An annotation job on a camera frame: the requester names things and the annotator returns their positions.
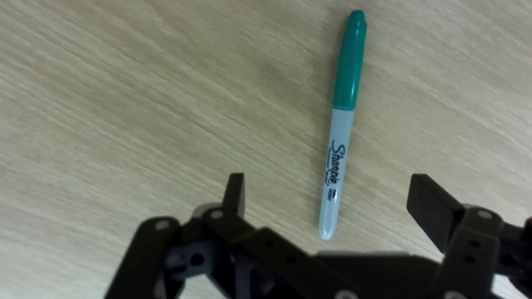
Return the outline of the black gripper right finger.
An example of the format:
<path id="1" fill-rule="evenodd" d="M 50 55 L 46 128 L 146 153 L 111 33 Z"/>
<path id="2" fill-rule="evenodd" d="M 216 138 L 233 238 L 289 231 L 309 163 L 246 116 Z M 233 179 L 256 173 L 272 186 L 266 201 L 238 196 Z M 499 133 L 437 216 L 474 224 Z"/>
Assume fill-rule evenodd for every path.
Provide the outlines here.
<path id="1" fill-rule="evenodd" d="M 459 203 L 422 173 L 410 176 L 407 211 L 442 253 L 432 299 L 495 299 L 495 274 L 532 297 L 532 218 L 505 223 L 495 211 Z"/>

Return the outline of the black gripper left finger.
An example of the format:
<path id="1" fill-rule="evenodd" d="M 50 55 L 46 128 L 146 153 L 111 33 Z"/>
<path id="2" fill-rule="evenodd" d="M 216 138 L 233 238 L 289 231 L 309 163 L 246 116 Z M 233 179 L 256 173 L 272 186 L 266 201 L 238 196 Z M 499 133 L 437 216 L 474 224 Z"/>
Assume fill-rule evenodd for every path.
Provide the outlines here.
<path id="1" fill-rule="evenodd" d="M 231 174 L 219 204 L 188 223 L 143 221 L 105 299 L 179 299 L 186 281 L 206 276 L 228 299 L 319 299 L 332 296 L 322 262 L 282 236 L 243 218 L 244 176 Z"/>

